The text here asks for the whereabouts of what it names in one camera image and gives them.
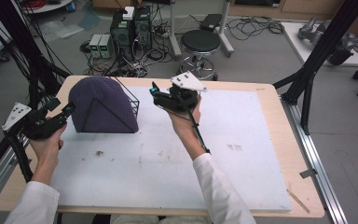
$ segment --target aluminum frame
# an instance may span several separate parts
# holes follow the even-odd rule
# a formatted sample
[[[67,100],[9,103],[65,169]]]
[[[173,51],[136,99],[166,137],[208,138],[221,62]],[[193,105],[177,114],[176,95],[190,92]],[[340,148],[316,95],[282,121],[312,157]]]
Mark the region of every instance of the aluminum frame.
[[[321,158],[319,157],[318,151],[313,144],[312,138],[310,135],[307,135],[304,132],[304,129],[301,127],[301,111],[298,109],[297,105],[289,105],[285,101],[282,103],[287,104],[287,107],[290,111],[292,121],[296,126],[296,130],[298,131],[298,137],[301,140],[302,149],[307,156],[307,162],[310,166],[309,168],[314,169],[317,172],[317,174],[314,176],[314,180],[317,182],[317,187],[321,194],[320,196],[323,197],[324,206],[327,207],[329,215],[335,224],[348,224],[345,214],[338,201],[337,195],[334,192],[327,173],[324,169]]]

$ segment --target black tripod stand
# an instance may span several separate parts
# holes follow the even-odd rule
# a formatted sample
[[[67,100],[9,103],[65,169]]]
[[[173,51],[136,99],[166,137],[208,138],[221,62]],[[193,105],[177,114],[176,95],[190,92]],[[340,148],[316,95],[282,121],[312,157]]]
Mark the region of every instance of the black tripod stand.
[[[313,80],[324,61],[334,52],[338,41],[348,31],[357,16],[358,0],[346,0],[303,66],[290,77],[273,84],[276,89],[279,89],[293,82],[289,90],[282,95],[282,100],[290,105],[296,105],[298,97],[304,92],[301,127],[307,135],[310,134],[308,125]]]

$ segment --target stool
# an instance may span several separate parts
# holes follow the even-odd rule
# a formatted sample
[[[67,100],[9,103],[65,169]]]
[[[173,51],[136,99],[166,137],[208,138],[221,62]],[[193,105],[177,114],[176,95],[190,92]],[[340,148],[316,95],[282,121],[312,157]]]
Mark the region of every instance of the stool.
[[[216,81],[218,75],[213,68],[213,63],[205,56],[215,53],[220,47],[219,37],[209,31],[193,30],[182,35],[181,47],[186,52],[193,54],[192,57],[186,57],[179,67],[182,74],[186,71],[192,72],[199,79],[205,79],[213,76]]]

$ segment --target hand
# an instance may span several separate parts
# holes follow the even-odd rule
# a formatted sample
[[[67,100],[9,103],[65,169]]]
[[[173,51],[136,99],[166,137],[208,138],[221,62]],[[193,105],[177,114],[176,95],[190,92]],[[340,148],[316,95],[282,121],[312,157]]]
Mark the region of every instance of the hand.
[[[60,137],[65,128],[66,125],[48,139],[30,140],[31,147],[37,157],[37,165],[32,177],[33,181],[50,184],[53,172],[58,165],[58,151],[63,146],[63,141]]]
[[[193,110],[193,118],[197,124],[200,122],[201,117],[200,103],[201,96],[199,95],[199,103]],[[195,160],[198,156],[205,153],[205,150],[200,145],[199,139],[194,132],[193,124],[188,114],[176,114],[172,111],[168,111],[168,115],[171,118],[173,129],[179,136],[191,159]]]
[[[200,122],[201,113],[200,113],[200,104],[201,96],[199,95],[199,102],[193,110],[193,118],[198,124]],[[190,117],[187,113],[175,113],[168,111],[168,115],[171,118],[173,129],[176,134],[181,137],[182,135],[194,134],[193,124],[191,123]]]

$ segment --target purple cloth-covered shape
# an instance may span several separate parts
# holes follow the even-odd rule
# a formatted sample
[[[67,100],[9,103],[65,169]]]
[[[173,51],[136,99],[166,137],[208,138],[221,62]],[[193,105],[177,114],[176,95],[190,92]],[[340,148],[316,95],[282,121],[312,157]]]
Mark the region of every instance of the purple cloth-covered shape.
[[[78,133],[136,133],[138,123],[129,96],[109,77],[85,77],[69,92]]]

